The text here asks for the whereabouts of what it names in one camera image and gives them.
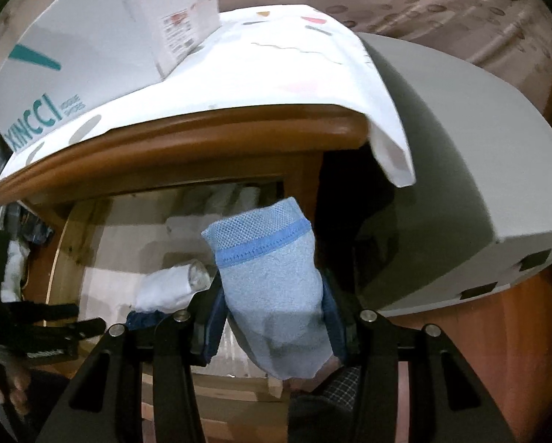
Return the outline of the person's left hand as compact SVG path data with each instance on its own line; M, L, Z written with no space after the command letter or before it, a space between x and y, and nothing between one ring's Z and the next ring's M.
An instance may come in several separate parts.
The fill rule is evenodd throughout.
M27 394L25 390L30 386L31 376L20 363L10 357L7 352L0 349L0 370L4 371L7 378L7 390L0 386L0 404L3 404L6 398L13 405L18 417L23 419L28 413Z

